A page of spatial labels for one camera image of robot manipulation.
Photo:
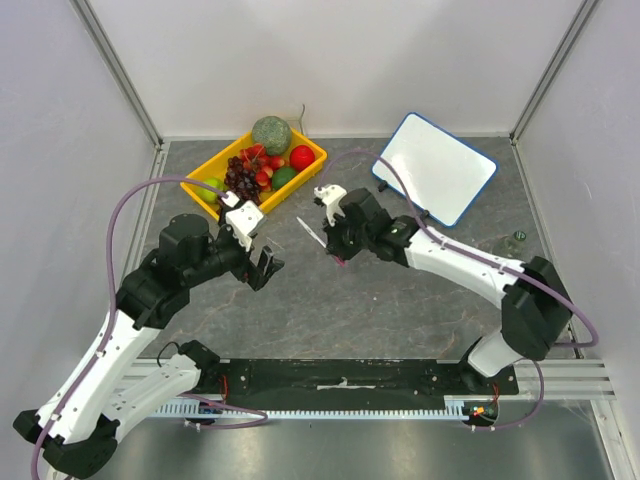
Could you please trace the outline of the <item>white marker pen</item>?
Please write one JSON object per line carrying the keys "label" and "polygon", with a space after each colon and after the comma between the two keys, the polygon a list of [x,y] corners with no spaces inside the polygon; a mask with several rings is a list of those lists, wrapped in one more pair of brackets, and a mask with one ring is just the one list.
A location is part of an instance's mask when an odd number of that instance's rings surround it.
{"label": "white marker pen", "polygon": [[326,242],[299,216],[296,217],[298,223],[303,228],[303,230],[314,239],[323,249],[327,248]]}

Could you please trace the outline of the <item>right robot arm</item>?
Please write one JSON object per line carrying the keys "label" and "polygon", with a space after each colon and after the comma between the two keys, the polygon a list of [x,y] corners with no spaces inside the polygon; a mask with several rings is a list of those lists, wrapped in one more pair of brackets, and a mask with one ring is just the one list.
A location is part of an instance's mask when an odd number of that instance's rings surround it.
{"label": "right robot arm", "polygon": [[462,286],[501,312],[498,331],[482,337],[465,355],[458,381],[477,394],[501,370],[520,359],[542,361],[572,316],[568,293],[547,259],[507,259],[422,228],[409,215],[392,217],[365,188],[318,187],[315,203],[326,210],[328,254],[347,261],[362,251],[384,262],[426,271]]}

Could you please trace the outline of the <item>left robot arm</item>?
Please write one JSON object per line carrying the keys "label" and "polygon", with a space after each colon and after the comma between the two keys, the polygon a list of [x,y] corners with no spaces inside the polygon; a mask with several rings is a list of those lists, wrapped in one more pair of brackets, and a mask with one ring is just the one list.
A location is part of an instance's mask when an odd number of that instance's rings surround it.
{"label": "left robot arm", "polygon": [[190,302],[193,288],[227,273],[261,289],[284,265],[270,248],[252,262],[252,242],[264,215],[244,205],[223,216],[216,236],[196,214],[174,217],[158,245],[122,281],[115,305],[93,344],[52,398],[26,410],[14,429],[58,472],[75,479],[97,473],[129,431],[171,398],[208,393],[219,382],[220,358],[201,342],[179,346],[169,361],[118,392],[138,355]]}

